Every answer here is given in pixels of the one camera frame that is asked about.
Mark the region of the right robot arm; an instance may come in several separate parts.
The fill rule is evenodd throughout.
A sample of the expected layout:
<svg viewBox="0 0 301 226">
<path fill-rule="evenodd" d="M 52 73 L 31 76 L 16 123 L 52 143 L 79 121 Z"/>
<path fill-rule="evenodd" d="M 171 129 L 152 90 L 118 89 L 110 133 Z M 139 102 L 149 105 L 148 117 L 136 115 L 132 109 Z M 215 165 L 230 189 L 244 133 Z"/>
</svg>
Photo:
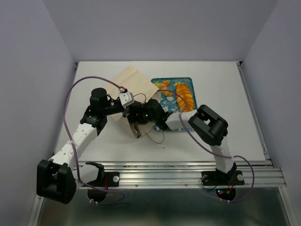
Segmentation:
<svg viewBox="0 0 301 226">
<path fill-rule="evenodd" d="M 228 123 L 207 105 L 201 105 L 190 112 L 166 112 L 161 104 L 151 99 L 147 103 L 134 102 L 130 105 L 127 119 L 130 125 L 137 128 L 149 122 L 154 123 L 162 131 L 177 129 L 193 129 L 211 150 L 216 162 L 216 178 L 226 184 L 233 179 L 236 165 L 230 156 L 226 136 Z"/>
</svg>

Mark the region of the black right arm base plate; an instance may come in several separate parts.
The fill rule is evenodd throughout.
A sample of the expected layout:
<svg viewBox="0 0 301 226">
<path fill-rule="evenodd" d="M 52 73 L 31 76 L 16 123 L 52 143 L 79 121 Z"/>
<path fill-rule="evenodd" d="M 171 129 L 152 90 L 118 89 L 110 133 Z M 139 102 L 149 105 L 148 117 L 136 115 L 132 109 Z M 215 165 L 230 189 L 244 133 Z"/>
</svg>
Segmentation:
<svg viewBox="0 0 301 226">
<path fill-rule="evenodd" d="M 225 174 L 215 171 L 203 171 L 201 173 L 203 185 L 205 186 L 228 186 L 234 182 L 235 186 L 242 186 L 245 184 L 242 171 L 236 170 L 230 174 Z"/>
</svg>

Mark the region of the beige paper bag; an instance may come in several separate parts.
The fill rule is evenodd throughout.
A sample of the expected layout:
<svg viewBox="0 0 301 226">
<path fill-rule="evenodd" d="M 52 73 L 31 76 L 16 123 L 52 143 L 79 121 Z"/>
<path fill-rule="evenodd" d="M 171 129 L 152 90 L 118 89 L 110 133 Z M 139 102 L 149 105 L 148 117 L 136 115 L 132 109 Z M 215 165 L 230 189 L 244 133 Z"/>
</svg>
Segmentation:
<svg viewBox="0 0 301 226">
<path fill-rule="evenodd" d="M 158 90 L 158 87 L 133 66 L 129 66 L 124 69 L 117 76 L 111 79 L 111 81 L 130 91 L 134 95 L 135 101 L 145 103 L 150 99 L 155 99 L 160 102 L 161 93 Z M 149 132 L 154 126 L 154 123 L 152 122 L 139 125 L 137 128 L 139 129 L 140 136 L 138 137 L 137 132 L 134 133 L 132 131 L 133 128 L 129 125 L 127 118 L 124 118 L 121 113 L 111 115 L 110 118 L 119 128 L 125 131 L 125 135 L 129 135 L 131 138 L 135 139 L 145 136 L 145 133 Z"/>
</svg>

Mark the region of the fake croissant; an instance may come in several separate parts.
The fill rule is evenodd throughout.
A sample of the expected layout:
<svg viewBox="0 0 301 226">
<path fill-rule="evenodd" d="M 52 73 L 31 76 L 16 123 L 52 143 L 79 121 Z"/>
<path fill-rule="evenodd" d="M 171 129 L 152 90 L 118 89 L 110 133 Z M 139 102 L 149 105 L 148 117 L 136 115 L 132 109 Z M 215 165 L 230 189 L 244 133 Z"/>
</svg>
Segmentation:
<svg viewBox="0 0 301 226">
<path fill-rule="evenodd" d="M 161 94 L 166 97 L 171 97 L 173 95 L 172 92 L 170 92 L 168 86 L 171 84 L 170 80 L 162 81 L 159 85 L 159 89 L 161 90 Z"/>
</svg>

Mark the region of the metal tongs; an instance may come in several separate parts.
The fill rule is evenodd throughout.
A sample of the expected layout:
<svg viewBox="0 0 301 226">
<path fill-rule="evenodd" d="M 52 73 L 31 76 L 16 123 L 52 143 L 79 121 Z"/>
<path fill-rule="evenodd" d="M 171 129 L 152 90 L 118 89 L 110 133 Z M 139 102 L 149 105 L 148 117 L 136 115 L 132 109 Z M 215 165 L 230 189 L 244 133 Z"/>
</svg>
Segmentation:
<svg viewBox="0 0 301 226">
<path fill-rule="evenodd" d="M 139 138 L 141 137 L 141 132 L 140 132 L 138 123 L 137 123 L 137 122 L 129 122 L 129 126 L 130 126 L 130 129 L 131 129 L 133 135 L 134 135 L 137 139 L 139 139 Z"/>
</svg>

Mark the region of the orange twisted fake bread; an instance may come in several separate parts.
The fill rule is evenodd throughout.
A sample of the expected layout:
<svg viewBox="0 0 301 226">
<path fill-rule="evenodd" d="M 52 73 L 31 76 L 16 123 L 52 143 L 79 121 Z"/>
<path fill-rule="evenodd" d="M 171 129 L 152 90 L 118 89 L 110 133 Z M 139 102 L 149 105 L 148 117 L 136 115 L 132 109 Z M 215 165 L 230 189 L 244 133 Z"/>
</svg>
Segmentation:
<svg viewBox="0 0 301 226">
<path fill-rule="evenodd" d="M 176 101 L 180 111 L 190 112 L 195 109 L 193 95 L 188 85 L 184 83 L 178 83 L 176 86 L 176 94 L 182 97 L 176 97 Z"/>
</svg>

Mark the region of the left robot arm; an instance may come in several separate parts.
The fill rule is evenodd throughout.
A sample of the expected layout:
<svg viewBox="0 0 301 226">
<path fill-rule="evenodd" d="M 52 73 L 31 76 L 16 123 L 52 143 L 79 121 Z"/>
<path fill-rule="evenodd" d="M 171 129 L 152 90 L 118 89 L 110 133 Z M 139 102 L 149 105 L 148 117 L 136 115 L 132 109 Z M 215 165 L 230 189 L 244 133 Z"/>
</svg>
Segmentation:
<svg viewBox="0 0 301 226">
<path fill-rule="evenodd" d="M 117 99 L 112 99 L 106 90 L 92 90 L 90 104 L 79 122 L 74 134 L 69 134 L 69 141 L 49 160 L 41 160 L 37 165 L 36 193 L 38 196 L 68 204 L 76 190 L 87 186 L 98 190 L 101 196 L 93 202 L 100 204 L 110 192 L 108 187 L 118 186 L 114 178 L 118 174 L 106 174 L 104 166 L 88 161 L 79 166 L 79 157 L 90 143 L 104 129 L 107 117 L 124 113 L 133 103 L 134 97 L 127 89 L 119 89 Z"/>
</svg>

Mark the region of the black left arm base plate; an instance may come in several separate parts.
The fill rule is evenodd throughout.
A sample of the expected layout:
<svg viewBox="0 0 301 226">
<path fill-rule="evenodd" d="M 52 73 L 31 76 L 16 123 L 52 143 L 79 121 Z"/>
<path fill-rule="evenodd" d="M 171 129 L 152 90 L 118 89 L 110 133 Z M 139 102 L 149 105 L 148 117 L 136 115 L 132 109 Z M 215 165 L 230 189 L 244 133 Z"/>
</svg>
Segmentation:
<svg viewBox="0 0 301 226">
<path fill-rule="evenodd" d="M 94 187 L 118 187 L 119 172 L 105 171 L 104 166 L 94 161 L 88 161 L 79 168 L 80 179 Z"/>
</svg>

